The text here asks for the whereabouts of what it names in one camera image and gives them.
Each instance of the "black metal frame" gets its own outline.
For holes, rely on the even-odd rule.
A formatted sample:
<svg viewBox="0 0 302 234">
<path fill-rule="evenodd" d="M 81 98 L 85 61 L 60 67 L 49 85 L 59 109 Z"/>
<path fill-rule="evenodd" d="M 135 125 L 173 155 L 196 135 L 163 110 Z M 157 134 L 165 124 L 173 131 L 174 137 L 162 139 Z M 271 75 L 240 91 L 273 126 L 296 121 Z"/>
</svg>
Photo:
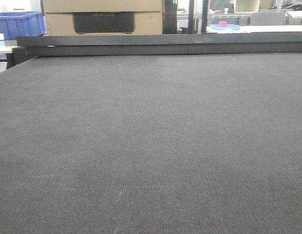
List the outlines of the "black metal frame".
<svg viewBox="0 0 302 234">
<path fill-rule="evenodd" d="M 302 32 L 20 37 L 16 64 L 33 57 L 302 52 Z"/>
</svg>

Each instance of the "metal beam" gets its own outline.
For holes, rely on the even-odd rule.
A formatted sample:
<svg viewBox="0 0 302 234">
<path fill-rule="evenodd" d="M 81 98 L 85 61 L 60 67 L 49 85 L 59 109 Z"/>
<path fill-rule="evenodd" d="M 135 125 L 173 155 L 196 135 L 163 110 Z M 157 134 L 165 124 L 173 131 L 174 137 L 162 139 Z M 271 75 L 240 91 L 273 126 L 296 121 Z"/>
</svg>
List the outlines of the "metal beam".
<svg viewBox="0 0 302 234">
<path fill-rule="evenodd" d="M 194 33 L 194 0 L 189 0 L 188 34 Z"/>
<path fill-rule="evenodd" d="M 230 43 L 302 42 L 302 32 L 264 32 L 244 34 L 158 35 L 158 36 L 72 36 L 18 37 L 18 46 L 116 46 L 190 45 Z"/>
<path fill-rule="evenodd" d="M 203 0 L 202 13 L 201 13 L 201 33 L 206 33 L 208 25 L 208 0 Z"/>
</svg>

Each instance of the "blue tray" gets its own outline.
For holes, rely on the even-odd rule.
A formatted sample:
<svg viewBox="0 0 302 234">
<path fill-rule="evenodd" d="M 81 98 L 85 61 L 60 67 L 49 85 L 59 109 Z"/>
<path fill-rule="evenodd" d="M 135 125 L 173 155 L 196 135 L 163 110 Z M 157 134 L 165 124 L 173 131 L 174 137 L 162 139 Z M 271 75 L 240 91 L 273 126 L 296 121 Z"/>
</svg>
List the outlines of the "blue tray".
<svg viewBox="0 0 302 234">
<path fill-rule="evenodd" d="M 211 26 L 212 29 L 215 29 L 215 30 L 223 30 L 223 29 L 226 29 L 226 28 L 231 28 L 232 30 L 240 30 L 241 29 L 241 26 L 235 25 L 235 24 L 228 24 L 226 27 L 219 27 L 218 24 L 211 24 L 210 26 Z"/>
</svg>

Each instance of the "cardboard box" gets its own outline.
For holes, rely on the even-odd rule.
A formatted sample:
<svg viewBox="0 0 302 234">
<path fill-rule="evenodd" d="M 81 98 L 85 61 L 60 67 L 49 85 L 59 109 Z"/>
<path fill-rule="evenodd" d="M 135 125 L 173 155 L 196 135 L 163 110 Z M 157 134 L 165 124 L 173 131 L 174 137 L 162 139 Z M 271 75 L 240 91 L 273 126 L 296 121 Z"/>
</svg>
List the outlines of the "cardboard box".
<svg viewBox="0 0 302 234">
<path fill-rule="evenodd" d="M 69 12 L 155 12 L 162 0 L 43 0 L 45 13 Z"/>
<path fill-rule="evenodd" d="M 271 0 L 260 0 L 260 9 L 267 10 L 270 7 Z"/>
<path fill-rule="evenodd" d="M 234 8 L 236 13 L 259 11 L 260 0 L 235 0 Z"/>
<path fill-rule="evenodd" d="M 49 36 L 97 36 L 97 35 L 160 35 L 162 34 L 162 12 L 135 12 L 135 29 L 132 33 L 85 33 L 74 29 L 73 13 L 45 14 Z"/>
</svg>

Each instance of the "pink object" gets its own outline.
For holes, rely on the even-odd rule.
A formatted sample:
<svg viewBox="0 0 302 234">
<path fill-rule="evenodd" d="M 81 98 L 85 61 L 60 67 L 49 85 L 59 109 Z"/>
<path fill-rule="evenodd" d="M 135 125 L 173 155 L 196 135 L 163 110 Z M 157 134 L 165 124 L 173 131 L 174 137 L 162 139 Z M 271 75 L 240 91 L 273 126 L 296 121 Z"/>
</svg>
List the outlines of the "pink object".
<svg viewBox="0 0 302 234">
<path fill-rule="evenodd" d="M 227 21 L 219 21 L 219 22 L 218 22 L 218 26 L 219 26 L 219 27 L 226 27 L 227 24 L 228 24 Z"/>
</svg>

